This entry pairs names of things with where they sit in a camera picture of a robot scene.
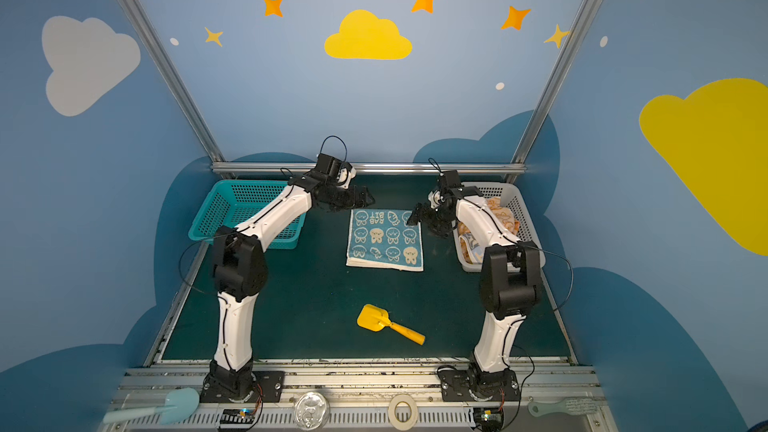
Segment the blue bunny towel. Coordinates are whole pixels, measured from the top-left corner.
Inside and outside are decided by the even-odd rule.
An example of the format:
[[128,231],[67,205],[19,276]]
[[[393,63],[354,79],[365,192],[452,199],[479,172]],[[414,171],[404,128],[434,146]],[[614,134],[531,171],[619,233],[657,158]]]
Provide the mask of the blue bunny towel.
[[349,219],[346,265],[349,267],[423,272],[420,224],[398,209],[353,209]]

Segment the grey plastic basket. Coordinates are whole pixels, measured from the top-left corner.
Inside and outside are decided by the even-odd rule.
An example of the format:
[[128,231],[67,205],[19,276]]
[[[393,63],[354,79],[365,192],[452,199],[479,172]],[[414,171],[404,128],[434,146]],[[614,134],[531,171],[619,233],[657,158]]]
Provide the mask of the grey plastic basket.
[[[510,234],[522,241],[541,246],[527,206],[516,186],[501,182],[466,182],[466,185],[474,186],[482,193],[491,211]],[[479,248],[476,247],[477,243],[470,230],[463,223],[458,222],[453,230],[453,238],[461,268],[467,273],[479,273],[482,258],[479,256]]]

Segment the teal plastic basket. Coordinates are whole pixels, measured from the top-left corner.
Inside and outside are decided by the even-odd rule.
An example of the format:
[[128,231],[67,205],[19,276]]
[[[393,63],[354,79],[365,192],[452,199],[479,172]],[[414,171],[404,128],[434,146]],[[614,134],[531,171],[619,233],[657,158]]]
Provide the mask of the teal plastic basket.
[[293,250],[297,247],[306,212],[311,208],[310,194],[300,194],[301,188],[287,185],[286,181],[275,180],[221,180],[217,182],[198,210],[188,231],[188,237],[195,242],[213,244],[217,231],[222,227],[234,228],[267,209],[280,197],[284,189],[292,190],[291,198],[302,199],[300,215],[286,224],[269,245],[270,250]]

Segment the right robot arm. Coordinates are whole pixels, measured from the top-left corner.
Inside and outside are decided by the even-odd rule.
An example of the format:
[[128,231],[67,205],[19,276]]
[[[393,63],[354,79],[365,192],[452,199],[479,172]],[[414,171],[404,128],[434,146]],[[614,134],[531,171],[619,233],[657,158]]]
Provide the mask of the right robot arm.
[[486,314],[473,359],[483,373],[505,370],[517,332],[542,297],[538,247],[512,234],[470,187],[434,191],[428,202],[413,208],[408,223],[422,224],[439,237],[462,223],[481,247],[479,294]]

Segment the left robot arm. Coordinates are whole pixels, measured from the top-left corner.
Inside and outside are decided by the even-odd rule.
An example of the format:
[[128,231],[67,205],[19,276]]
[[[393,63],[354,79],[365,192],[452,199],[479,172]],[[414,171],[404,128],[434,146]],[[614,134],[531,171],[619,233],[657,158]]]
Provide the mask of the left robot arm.
[[338,179],[306,173],[288,181],[281,193],[252,217],[234,227],[220,227],[213,243],[213,280],[219,303],[218,342],[208,378],[237,396],[252,383],[251,344],[254,306],[268,279],[265,252],[275,238],[313,205],[333,211],[375,203],[354,173]]

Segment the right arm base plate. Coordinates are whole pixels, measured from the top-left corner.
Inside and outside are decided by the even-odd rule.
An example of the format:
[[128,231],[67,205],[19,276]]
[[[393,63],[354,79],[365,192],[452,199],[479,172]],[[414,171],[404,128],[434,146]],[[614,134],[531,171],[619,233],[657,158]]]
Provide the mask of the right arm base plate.
[[466,370],[443,366],[436,375],[444,402],[502,402],[521,397],[517,376],[510,369],[489,373],[474,366]]

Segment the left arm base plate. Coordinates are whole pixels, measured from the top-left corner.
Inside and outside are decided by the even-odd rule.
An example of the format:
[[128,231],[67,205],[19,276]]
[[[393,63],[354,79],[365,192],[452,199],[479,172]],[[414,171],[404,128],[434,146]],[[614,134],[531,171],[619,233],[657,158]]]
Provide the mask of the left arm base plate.
[[251,371],[242,373],[209,372],[200,392],[201,403],[244,404],[278,403],[281,399],[285,373],[283,371]]

